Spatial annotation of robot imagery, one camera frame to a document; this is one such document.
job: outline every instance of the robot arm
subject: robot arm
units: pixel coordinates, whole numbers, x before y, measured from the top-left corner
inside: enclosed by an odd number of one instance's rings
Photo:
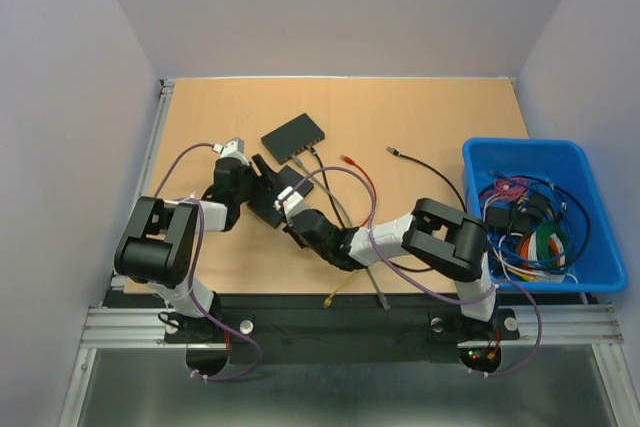
[[[302,177],[292,169],[276,173],[260,155],[244,155],[244,142],[235,138],[224,146],[213,171],[213,184],[202,200],[183,201],[141,197],[131,213],[115,255],[115,269],[134,282],[147,284],[175,310],[187,317],[203,317],[189,296],[188,272],[195,232],[198,230],[198,203],[204,213],[205,232],[226,232],[240,217],[240,206],[249,209],[272,227],[284,221],[273,201],[287,183]],[[193,293],[198,302],[214,314],[219,307],[215,294],[197,278]]]
[[[287,218],[287,232],[342,270],[363,269],[380,260],[366,227],[341,229],[324,214],[307,207],[297,193],[279,196]],[[443,239],[434,234],[446,229]],[[373,228],[385,257],[413,255],[455,283],[460,300],[472,301],[491,289],[486,255],[486,228],[473,216],[431,199],[419,199],[413,210],[397,220]],[[495,328],[495,292],[480,302],[461,306],[462,315],[487,331]]]

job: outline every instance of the cable plug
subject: cable plug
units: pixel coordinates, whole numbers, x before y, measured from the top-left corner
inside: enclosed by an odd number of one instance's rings
[[[348,155],[344,155],[344,154],[341,155],[340,156],[340,160],[346,162],[349,165],[356,165],[355,161],[351,157],[349,157]]]
[[[296,164],[298,167],[303,168],[302,161],[298,158],[297,155],[294,155],[293,157],[291,157],[291,160],[293,160],[293,163]]]

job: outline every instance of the blue cable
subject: blue cable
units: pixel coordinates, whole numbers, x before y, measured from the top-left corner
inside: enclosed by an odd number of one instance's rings
[[[513,184],[515,184],[515,185],[519,185],[519,186],[521,186],[521,187],[526,188],[528,191],[538,192],[537,190],[534,190],[534,189],[532,188],[532,185],[527,185],[527,184],[524,184],[524,183],[522,183],[522,182],[518,182],[517,180],[513,180],[511,177],[507,177],[507,176],[505,176],[505,175],[503,175],[503,174],[501,174],[501,173],[499,173],[499,172],[496,172],[496,171],[491,171],[490,173],[491,173],[491,175],[493,175],[493,176],[494,176],[494,177],[496,177],[496,178],[501,178],[501,179],[508,180],[509,182],[512,182],[512,183],[513,183]],[[549,187],[549,189],[550,189],[552,192],[555,190],[555,189],[551,188],[549,185],[547,185],[547,187]],[[552,200],[552,199],[549,199],[549,203],[551,203],[552,205],[554,205],[554,207],[556,208],[556,210],[558,210],[559,212],[564,212],[564,209],[562,208],[562,205],[558,205],[558,203],[556,202],[556,198],[555,198],[555,196],[554,196],[554,199],[553,199],[553,200]],[[566,226],[566,227],[567,227],[567,236],[569,237],[569,242],[567,242],[567,246],[566,246],[566,248],[565,248],[565,252],[564,252],[562,255],[558,255],[557,257],[553,257],[553,258],[550,258],[550,259],[543,259],[543,260],[529,260],[529,259],[525,259],[524,257],[521,257],[521,256],[519,256],[519,255],[517,255],[517,254],[515,254],[515,253],[513,253],[513,252],[511,252],[511,251],[509,251],[509,250],[505,250],[505,249],[503,249],[502,247],[499,247],[497,244],[494,244],[494,243],[492,243],[492,242],[491,242],[491,246],[492,246],[494,249],[496,249],[497,251],[499,251],[499,252],[501,252],[501,253],[503,253],[503,254],[506,254],[506,255],[508,255],[508,256],[511,256],[512,258],[517,259],[517,260],[519,260],[519,261],[521,261],[521,262],[526,262],[526,263],[528,263],[529,265],[532,265],[532,266],[533,266],[533,265],[548,264],[548,263],[551,263],[551,262],[556,262],[556,261],[558,261],[558,260],[562,259],[563,257],[566,257],[566,256],[567,256],[567,252],[569,252],[569,250],[570,250],[570,246],[571,246],[571,239],[572,239],[572,237],[571,237],[571,231],[573,230],[573,229],[572,229],[572,226],[571,226],[571,222],[569,221],[569,218],[568,218],[566,215],[563,217],[563,220],[564,220],[564,221],[566,222],[566,224],[567,224],[567,226]]]

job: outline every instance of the white enclosure wall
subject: white enclosure wall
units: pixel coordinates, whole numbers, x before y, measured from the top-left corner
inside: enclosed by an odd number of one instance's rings
[[[116,0],[0,0],[0,424],[57,425],[157,102]]]
[[[560,0],[119,0],[162,78],[512,76]]]
[[[627,361],[640,386],[640,10],[638,0],[562,0],[516,93],[534,137],[587,151],[629,270],[614,297]]]

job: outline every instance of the aluminum frame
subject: aluminum frame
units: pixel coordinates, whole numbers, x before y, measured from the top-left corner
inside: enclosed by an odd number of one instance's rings
[[[175,80],[163,80],[158,111],[138,180],[136,199],[148,189],[150,172],[171,103]],[[114,276],[112,288],[123,288],[126,278]],[[60,427],[75,427],[80,421],[91,372],[98,349],[166,349],[182,348],[164,343],[165,326],[157,314],[165,309],[90,309],[76,364],[60,417]],[[505,341],[508,345],[531,345],[536,338],[537,323],[532,307],[513,307],[519,322],[521,339]],[[622,351],[624,342],[612,305],[541,306],[543,345],[592,345],[607,396],[619,426],[640,426],[640,405]],[[479,345],[473,342],[461,346]],[[224,344],[194,344],[190,347],[224,349]]]

